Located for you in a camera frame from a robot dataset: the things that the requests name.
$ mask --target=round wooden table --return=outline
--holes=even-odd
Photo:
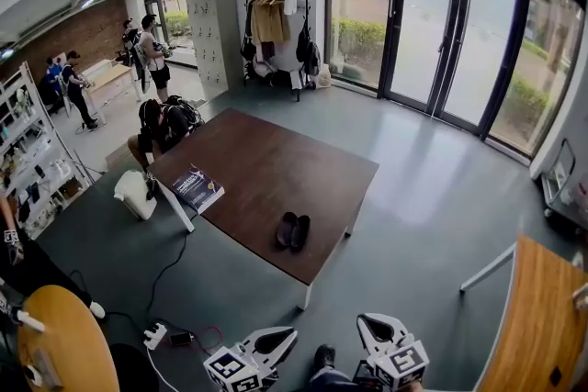
[[[18,328],[18,358],[21,365],[34,365],[33,354],[43,350],[66,392],[119,392],[117,371],[108,344],[94,316],[74,294],[60,286],[37,289],[23,307],[45,324],[39,333]],[[32,391],[48,391],[28,380]]]

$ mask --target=white cable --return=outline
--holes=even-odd
[[[149,348],[147,348],[147,356],[149,356],[149,361],[151,362],[151,366],[153,366],[153,369],[155,370],[155,372],[157,373],[158,376],[161,377],[161,379],[164,381],[164,384],[166,386],[168,386],[169,388],[171,388],[172,390],[174,390],[175,392],[179,392],[179,390],[177,390],[174,386],[172,386],[169,382],[167,382],[164,377],[162,376],[162,373],[160,373],[157,368],[155,367],[155,364],[153,363],[153,359],[151,359],[151,354],[149,353]]]

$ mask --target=pair of shoes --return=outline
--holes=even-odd
[[[145,172],[145,184],[147,184],[147,201],[151,201],[158,188],[157,180],[151,172]]]
[[[293,212],[287,212],[277,226],[277,243],[283,248],[290,247],[292,251],[299,252],[308,239],[310,229],[311,218],[297,217]]]
[[[107,315],[104,308],[94,301],[92,301],[92,304],[90,304],[90,312],[92,312],[94,317],[97,319],[103,319]]]

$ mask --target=black shoe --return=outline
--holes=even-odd
[[[151,172],[147,172],[145,176],[147,179],[145,182],[147,184],[147,201],[151,201],[155,191],[157,190],[158,184],[157,180],[155,180],[155,177],[151,174]]]
[[[292,241],[290,247],[293,252],[299,252],[304,247],[311,229],[311,218],[300,216],[298,218],[298,227],[292,231]]]
[[[314,354],[314,373],[318,373],[324,367],[334,369],[334,347],[329,344],[322,344]]]
[[[298,230],[298,218],[293,212],[287,212],[282,216],[277,226],[277,243],[283,248],[289,247],[292,242],[292,234]]]

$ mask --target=book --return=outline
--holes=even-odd
[[[224,188],[193,164],[175,180],[172,189],[199,214],[224,195]]]

